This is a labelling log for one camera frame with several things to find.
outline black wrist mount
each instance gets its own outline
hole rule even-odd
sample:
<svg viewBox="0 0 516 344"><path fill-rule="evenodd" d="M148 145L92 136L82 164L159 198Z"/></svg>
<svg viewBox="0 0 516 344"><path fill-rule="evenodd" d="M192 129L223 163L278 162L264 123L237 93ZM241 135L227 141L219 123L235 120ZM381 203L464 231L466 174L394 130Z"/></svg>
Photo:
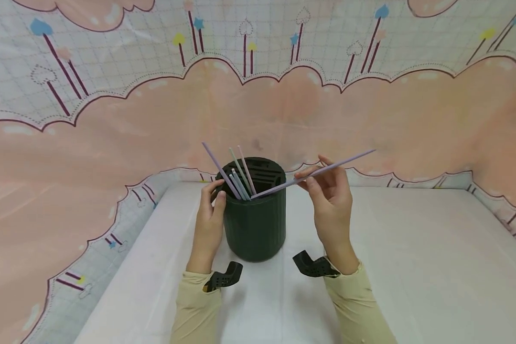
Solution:
<svg viewBox="0 0 516 344"><path fill-rule="evenodd" d="M340 272L336 271L331 267L331 263L325 257L321 257L317 260L312 260L308 252L303 250L301 253L293 257L294 264L300 270L302 275L310 277L320 276L339 276Z"/></svg>
<svg viewBox="0 0 516 344"><path fill-rule="evenodd" d="M215 271L208 282L204 285L206 292L210 293L218 288L233 286L239 282L243 265L236 261L230 261L225 274Z"/></svg>

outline hand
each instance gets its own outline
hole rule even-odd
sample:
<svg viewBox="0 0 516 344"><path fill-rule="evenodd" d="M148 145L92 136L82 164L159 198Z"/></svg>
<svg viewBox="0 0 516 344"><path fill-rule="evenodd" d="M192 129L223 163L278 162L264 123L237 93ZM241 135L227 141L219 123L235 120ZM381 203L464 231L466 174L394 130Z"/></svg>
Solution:
<svg viewBox="0 0 516 344"><path fill-rule="evenodd" d="M319 155L319 160L325 165L333 164L323 155ZM310 166L294 174L294 177L304 178L319 168ZM350 242L353 199L345 170L335 167L316 177L306 178L298 186L307 191L312 199L313 221L327 257L343 275L353 274L359 267L359 260Z"/></svg>
<svg viewBox="0 0 516 344"><path fill-rule="evenodd" d="M223 213L226 209L226 193L216 194L216 187L224 180L211 182L201 191L201 204L197 211L193 249L185 268L188 272L210 274L212 261L220 246L223 235Z"/></svg>

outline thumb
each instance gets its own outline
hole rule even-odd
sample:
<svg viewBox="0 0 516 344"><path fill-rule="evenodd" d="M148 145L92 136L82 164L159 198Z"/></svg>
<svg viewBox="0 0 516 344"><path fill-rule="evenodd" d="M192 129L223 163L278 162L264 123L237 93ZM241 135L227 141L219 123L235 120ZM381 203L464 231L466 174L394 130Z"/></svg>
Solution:
<svg viewBox="0 0 516 344"><path fill-rule="evenodd" d="M212 213L212 220L221 223L223 221L223 212L226 209L226 192L218 192L216 201L214 203L214 212Z"/></svg>
<svg viewBox="0 0 516 344"><path fill-rule="evenodd" d="M317 208L321 206L321 204L324 204L324 202L327 202L327 199L323 195L323 190L315 178L306 178L306 184L308 185L308 193L310 194L314 208Z"/></svg>

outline wallpaper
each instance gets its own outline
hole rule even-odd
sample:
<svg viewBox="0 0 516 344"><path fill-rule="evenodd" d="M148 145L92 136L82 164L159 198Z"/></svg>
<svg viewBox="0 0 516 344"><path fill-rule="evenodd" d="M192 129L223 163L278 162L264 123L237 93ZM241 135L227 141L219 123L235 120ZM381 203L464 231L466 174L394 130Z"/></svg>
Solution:
<svg viewBox="0 0 516 344"><path fill-rule="evenodd" d="M0 0L0 344L73 343L227 148L460 188L516 239L516 0Z"/></svg>

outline drinking straw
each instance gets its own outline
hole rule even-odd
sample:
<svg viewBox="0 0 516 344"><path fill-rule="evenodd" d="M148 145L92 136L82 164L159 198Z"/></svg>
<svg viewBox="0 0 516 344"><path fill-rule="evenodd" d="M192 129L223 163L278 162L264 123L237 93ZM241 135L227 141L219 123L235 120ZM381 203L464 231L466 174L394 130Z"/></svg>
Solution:
<svg viewBox="0 0 516 344"><path fill-rule="evenodd" d="M247 198L248 201L250 201L250 196L248 195L247 189L245 189L243 182L241 182L239 175L237 175L237 172L235 171L235 169L231 169L231 171L233 174L233 178L235 178L235 181L237 182L237 184L239 184L241 189L243 189L243 195Z"/></svg>
<svg viewBox="0 0 516 344"><path fill-rule="evenodd" d="M235 188L237 189L237 191L239 192L239 195L241 195L241 198L246 201L248 200L244 193L243 193L243 190L241 190L241 187L239 186L239 184L237 184L237 180L235 179L235 177L233 177L233 174L229 174L229 179L233 182L233 185L235 185Z"/></svg>
<svg viewBox="0 0 516 344"><path fill-rule="evenodd" d="M358 158L360 158L360 157L362 157L362 156L365 156L365 155L367 155L367 154L369 154L369 153L374 152L375 150L376 150L376 149L370 149L370 150L367 150L367 151L366 151L366 152L364 152L364 153L361 153L361 154L358 154L358 155L356 155L356 156L353 156L353 157L351 157L351 158L349 158L349 159L347 159L347 160L342 160L342 161L340 161L340 162L337 162L337 163L334 163L334 164L331 164L331 165L325 166L325 167L323 167L322 169L319 169L319 170L315 170L315 171L313 171L312 173L310 173L309 175L307 175L307 176L306 176L306 177L304 177L304 178L300 178L300 179L297 179L297 180L292 180L292 181L290 181L290 182L286 182L286 183L284 183L284 184L277 185L276 187L270 188L269 190L266 190L266 191L264 191L264 192L260 192L259 194L252 196L250 199L252 200L252 199L258 198L258 197L260 197L260 196L269 195L270 193L277 192L277 191L279 191L279 190L283 190L284 188L287 188L287 187L289 187L289 186L291 186L291 185L298 184L298 183L300 183L300 182L305 181L305 180L306 180L306 178L308 178L308 177L315 177L315 176L316 176L316 175L318 175L318 174L321 174L321 173L326 172L326 171L328 171L328 170L334 169L334 167L341 166L341 165L343 165L343 164L345 164L345 163L347 163L347 162L350 162L350 161L352 161L352 160L358 159Z"/></svg>
<svg viewBox="0 0 516 344"><path fill-rule="evenodd" d="M245 171L247 172L248 182L250 182L250 189L253 195L257 194L257 190L254 188L254 183L252 182L252 178L250 177L250 172L248 171L247 162L245 161L245 156L243 155L243 150L241 146L237 146L239 148L239 153L241 154L241 160L243 160L243 166L245 167Z"/></svg>
<svg viewBox="0 0 516 344"><path fill-rule="evenodd" d="M211 157L212 161L214 162L214 164L216 165L216 167L220 170L220 174L222 175L222 177L226 181L228 187L231 189L231 192L233 192L233 195L235 196L235 198L236 199L241 199L241 196L239 196L239 192L237 192L237 189L233 186L233 184L229 180L229 178L226 175L226 173L222 170L222 167L220 166L220 164L218 163L218 160L216 160L216 158L214 157L214 155L210 151L210 148L208 148L208 145L206 144L206 142L201 142L201 143L203 144L204 149L206 149L206 152L208 153L208 155L210 155L210 157Z"/></svg>
<svg viewBox="0 0 516 344"><path fill-rule="evenodd" d="M250 185L248 184L247 178L245 177L245 174L243 173L243 169L241 169L241 165L237 161L237 158L235 157L235 153L233 153L233 149L231 149L231 147L229 147L229 152L231 153L231 156L233 156L233 160L235 161L235 164L237 165L237 170L239 170L241 177L243 177L243 181L245 181L245 185L247 186L248 192L250 192Z"/></svg>

